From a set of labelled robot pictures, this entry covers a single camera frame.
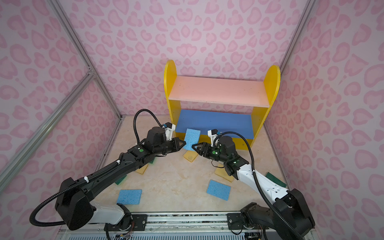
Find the yellow sponge shelf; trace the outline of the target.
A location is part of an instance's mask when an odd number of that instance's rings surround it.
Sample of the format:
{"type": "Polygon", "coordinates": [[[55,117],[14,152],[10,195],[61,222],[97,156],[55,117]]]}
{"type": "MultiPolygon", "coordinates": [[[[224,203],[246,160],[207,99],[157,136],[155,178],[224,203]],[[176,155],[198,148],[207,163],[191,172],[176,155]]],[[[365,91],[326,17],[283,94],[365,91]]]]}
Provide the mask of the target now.
{"type": "Polygon", "coordinates": [[[192,163],[196,157],[198,156],[198,153],[196,153],[195,151],[190,151],[188,150],[184,155],[183,157],[189,161],[190,163],[192,163]]]}

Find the blue sponge floor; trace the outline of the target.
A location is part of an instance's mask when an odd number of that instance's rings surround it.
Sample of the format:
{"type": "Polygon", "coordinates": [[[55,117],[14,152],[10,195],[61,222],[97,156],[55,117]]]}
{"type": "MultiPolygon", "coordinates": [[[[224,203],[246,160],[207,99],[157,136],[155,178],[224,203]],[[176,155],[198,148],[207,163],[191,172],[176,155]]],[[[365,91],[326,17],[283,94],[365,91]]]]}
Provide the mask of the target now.
{"type": "Polygon", "coordinates": [[[142,190],[120,190],[117,199],[118,204],[138,205],[141,201],[142,190]]]}
{"type": "Polygon", "coordinates": [[[230,197],[231,187],[221,184],[219,182],[216,182],[214,180],[210,180],[208,188],[207,188],[207,194],[212,195],[214,197],[217,197],[219,199],[228,201],[230,197]]]}

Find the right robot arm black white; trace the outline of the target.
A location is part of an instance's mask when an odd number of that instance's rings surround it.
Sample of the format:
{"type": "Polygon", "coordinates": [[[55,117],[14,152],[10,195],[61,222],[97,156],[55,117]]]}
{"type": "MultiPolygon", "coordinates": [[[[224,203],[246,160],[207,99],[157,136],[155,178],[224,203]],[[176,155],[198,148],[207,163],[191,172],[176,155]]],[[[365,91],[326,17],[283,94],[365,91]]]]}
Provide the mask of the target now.
{"type": "Polygon", "coordinates": [[[262,207],[250,203],[242,208],[243,228],[261,227],[263,235],[266,229],[273,229],[283,240],[302,240],[315,227],[304,195],[297,189],[283,188],[256,171],[254,158],[247,161],[238,154],[229,132],[218,135],[211,143],[194,144],[192,148],[206,159],[223,163],[229,176],[255,190],[267,204],[262,207]]]}

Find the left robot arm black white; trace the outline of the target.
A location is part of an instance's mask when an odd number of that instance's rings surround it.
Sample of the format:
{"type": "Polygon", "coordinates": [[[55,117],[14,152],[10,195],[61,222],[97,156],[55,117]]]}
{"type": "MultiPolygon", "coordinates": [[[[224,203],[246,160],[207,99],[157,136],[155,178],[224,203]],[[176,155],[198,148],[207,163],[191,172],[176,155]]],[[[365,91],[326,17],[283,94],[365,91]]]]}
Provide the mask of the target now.
{"type": "Polygon", "coordinates": [[[153,127],[147,138],[121,153],[113,163],[76,181],[72,178],[64,180],[60,187],[64,194],[57,198],[56,211],[71,231],[87,224],[108,224],[115,230],[123,231],[130,229],[132,214],[123,204],[103,206],[94,199],[117,180],[144,167],[156,156],[176,153],[185,145],[186,142],[178,137],[168,140],[165,129],[153,127]]]}

